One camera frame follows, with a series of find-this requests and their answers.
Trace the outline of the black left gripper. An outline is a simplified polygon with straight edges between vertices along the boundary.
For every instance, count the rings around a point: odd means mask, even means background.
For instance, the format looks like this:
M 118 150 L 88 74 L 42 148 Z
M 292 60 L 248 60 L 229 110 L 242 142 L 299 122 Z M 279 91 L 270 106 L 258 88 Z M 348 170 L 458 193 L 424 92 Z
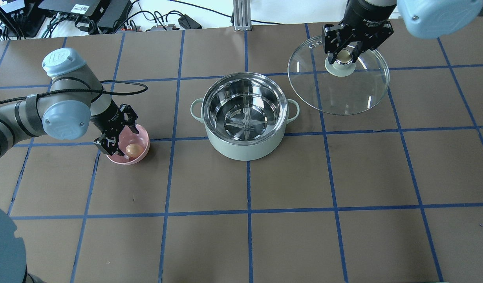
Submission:
M 119 136 L 125 126 L 134 134 L 139 134 L 136 127 L 137 119 L 138 116 L 132 106 L 128 104 L 117 106 L 114 101 L 111 101 L 105 111 L 91 116 L 92 124 L 101 132 L 101 136 L 94 140 L 94 145 L 105 155 L 124 156 L 125 153 L 119 148 Z

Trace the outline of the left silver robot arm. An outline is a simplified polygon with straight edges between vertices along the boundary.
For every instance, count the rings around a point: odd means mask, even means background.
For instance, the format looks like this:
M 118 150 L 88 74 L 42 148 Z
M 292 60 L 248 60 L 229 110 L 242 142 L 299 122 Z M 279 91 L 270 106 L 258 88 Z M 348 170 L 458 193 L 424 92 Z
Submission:
M 134 109 L 117 105 L 112 99 L 116 92 L 104 89 L 73 48 L 52 51 L 42 67 L 52 80 L 50 91 L 0 101 L 0 158 L 17 143 L 44 135 L 76 140 L 90 124 L 101 132 L 94 145 L 103 154 L 123 156 L 121 133 L 139 134 Z

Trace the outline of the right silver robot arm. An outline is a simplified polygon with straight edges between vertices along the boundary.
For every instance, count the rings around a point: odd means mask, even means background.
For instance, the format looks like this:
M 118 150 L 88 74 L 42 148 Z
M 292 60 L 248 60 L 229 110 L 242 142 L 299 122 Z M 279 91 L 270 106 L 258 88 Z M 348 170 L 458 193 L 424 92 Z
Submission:
M 356 63 L 376 50 L 394 33 L 389 18 L 395 9 L 412 36 L 433 39 L 471 23 L 483 0 L 349 0 L 340 23 L 322 27 L 325 66 Z

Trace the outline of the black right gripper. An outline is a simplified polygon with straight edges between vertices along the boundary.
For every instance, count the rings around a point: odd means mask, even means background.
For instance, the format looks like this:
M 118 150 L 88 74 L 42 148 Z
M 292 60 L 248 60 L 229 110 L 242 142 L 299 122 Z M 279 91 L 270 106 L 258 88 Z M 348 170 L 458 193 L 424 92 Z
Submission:
M 376 50 L 392 34 L 389 21 L 394 11 L 393 0 L 348 0 L 344 16 L 339 24 L 322 27 L 322 43 L 327 62 L 333 64 L 348 45 L 352 63 L 366 51 Z

